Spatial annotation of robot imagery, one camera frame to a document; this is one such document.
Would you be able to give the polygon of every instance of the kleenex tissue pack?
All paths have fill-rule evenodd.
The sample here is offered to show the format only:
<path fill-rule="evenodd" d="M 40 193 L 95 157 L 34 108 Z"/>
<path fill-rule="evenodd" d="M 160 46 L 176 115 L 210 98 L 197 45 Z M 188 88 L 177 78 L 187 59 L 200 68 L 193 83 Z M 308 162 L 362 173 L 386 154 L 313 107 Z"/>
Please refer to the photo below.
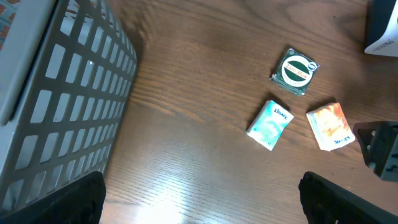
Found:
<path fill-rule="evenodd" d="M 269 100 L 246 133 L 271 151 L 293 118 L 285 108 Z"/>

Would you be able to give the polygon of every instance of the wooden table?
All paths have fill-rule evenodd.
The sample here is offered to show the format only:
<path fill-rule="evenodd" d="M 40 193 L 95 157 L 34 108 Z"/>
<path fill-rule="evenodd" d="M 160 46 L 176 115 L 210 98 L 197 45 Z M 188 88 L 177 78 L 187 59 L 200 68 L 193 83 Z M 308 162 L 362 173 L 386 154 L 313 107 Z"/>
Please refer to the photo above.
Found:
<path fill-rule="evenodd" d="M 321 151 L 306 111 L 397 120 L 398 59 L 363 53 L 366 0 L 112 0 L 139 68 L 106 173 L 102 223 L 306 223 L 311 170 L 398 214 L 398 184 L 358 142 Z M 269 80 L 292 46 L 320 64 L 304 96 Z M 272 152 L 245 130 L 266 100 L 295 118 Z"/>

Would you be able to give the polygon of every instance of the gray plastic basket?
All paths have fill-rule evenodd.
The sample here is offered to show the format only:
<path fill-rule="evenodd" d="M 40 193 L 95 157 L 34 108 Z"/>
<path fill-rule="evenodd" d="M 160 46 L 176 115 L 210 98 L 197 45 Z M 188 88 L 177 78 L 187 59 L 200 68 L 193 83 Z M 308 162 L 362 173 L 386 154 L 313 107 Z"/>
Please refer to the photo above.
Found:
<path fill-rule="evenodd" d="M 38 22 L 21 22 L 38 12 Z M 16 34 L 34 45 L 19 58 L 10 49 L 26 43 L 18 46 L 11 38 Z M 90 172 L 104 172 L 137 61 L 103 0 L 22 1 L 0 52 L 1 66 L 9 55 L 17 61 L 0 73 L 6 84 L 0 106 L 11 107 L 0 127 L 1 216 Z"/>

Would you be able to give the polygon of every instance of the black device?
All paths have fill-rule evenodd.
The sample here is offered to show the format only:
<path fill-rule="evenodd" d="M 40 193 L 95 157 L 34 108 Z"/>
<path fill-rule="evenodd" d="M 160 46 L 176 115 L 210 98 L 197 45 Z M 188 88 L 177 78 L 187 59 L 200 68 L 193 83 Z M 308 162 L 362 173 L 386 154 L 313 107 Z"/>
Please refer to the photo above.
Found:
<path fill-rule="evenodd" d="M 105 201 L 105 182 L 101 172 L 92 172 L 74 183 L 22 210 L 4 217 L 1 224 L 100 222 Z"/>
<path fill-rule="evenodd" d="M 398 217 L 323 177 L 306 172 L 298 186 L 308 224 L 393 224 Z"/>
<path fill-rule="evenodd" d="M 353 132 L 365 164 L 381 179 L 398 181 L 398 122 L 356 123 Z"/>

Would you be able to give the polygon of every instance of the kleenex logo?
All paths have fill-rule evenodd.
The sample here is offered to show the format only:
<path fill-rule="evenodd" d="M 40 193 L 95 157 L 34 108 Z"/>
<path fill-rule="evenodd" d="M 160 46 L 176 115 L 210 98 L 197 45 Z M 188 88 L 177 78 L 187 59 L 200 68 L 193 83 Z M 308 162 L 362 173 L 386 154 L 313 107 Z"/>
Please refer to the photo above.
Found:
<path fill-rule="evenodd" d="M 279 109 L 274 109 L 274 112 L 275 112 L 275 113 L 277 113 L 277 114 L 279 114 L 279 115 L 281 115 L 283 118 L 287 119 L 287 116 L 286 116 L 286 114 L 284 114 L 284 113 L 280 112 L 280 110 L 279 110 Z"/>

